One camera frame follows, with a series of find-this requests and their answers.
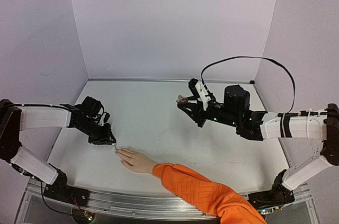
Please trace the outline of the nail polish bottle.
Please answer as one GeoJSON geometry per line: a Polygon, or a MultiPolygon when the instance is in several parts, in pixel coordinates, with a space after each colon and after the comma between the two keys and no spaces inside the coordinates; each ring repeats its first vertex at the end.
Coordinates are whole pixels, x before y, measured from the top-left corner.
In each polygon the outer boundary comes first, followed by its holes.
{"type": "Polygon", "coordinates": [[[187,104],[189,102],[188,98],[182,95],[179,95],[176,100],[177,104],[187,104]]]}

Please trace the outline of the mannequin hand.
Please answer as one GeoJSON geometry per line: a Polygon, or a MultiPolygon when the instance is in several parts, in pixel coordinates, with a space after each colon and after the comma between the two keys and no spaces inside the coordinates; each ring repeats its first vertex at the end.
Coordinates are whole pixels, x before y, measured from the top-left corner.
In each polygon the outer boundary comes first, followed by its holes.
{"type": "Polygon", "coordinates": [[[121,159],[121,164],[135,173],[151,174],[153,168],[158,164],[145,154],[131,148],[117,148],[115,153],[121,159]]]}

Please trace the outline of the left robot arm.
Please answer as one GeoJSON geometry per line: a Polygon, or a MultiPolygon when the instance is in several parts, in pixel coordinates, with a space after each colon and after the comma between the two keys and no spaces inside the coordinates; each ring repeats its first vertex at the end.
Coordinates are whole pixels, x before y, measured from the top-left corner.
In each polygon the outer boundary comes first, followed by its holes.
{"type": "Polygon", "coordinates": [[[80,104],[17,104],[1,100],[1,160],[17,167],[45,184],[60,201],[67,201],[71,188],[58,180],[62,173],[38,158],[20,141],[23,131],[44,128],[76,129],[93,145],[116,145],[103,104],[87,96],[80,104]]]}

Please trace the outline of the orange sleeve forearm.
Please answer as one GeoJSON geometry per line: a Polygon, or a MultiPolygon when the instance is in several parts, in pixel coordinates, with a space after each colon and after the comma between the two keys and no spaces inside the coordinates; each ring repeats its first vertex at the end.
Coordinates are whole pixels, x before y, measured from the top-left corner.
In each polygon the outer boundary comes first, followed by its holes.
{"type": "Polygon", "coordinates": [[[205,214],[221,223],[266,223],[260,213],[230,187],[213,182],[178,164],[157,164],[153,175],[162,185],[205,214]]]}

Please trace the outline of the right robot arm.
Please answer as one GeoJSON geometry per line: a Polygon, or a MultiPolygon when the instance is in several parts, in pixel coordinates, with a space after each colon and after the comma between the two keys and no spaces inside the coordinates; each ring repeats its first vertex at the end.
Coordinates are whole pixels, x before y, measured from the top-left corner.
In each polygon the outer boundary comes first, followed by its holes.
{"type": "Polygon", "coordinates": [[[318,111],[274,113],[250,110],[250,93],[240,85],[227,86],[224,101],[219,103],[199,80],[189,82],[190,97],[178,96],[177,107],[197,125],[207,120],[236,129],[236,134],[252,141],[273,138],[317,139],[322,149],[301,164],[282,173],[278,183],[292,191],[321,171],[338,166],[338,106],[330,103],[318,111]]]}

